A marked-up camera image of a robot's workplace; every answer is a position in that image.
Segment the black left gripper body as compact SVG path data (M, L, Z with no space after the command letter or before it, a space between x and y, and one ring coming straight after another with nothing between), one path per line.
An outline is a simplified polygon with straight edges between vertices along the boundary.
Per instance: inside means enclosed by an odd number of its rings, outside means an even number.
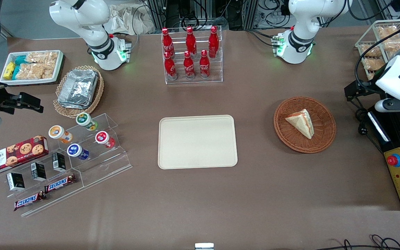
M353 81L344 88L344 95L347 102L351 102L355 98L372 95L373 91L362 87L357 81Z

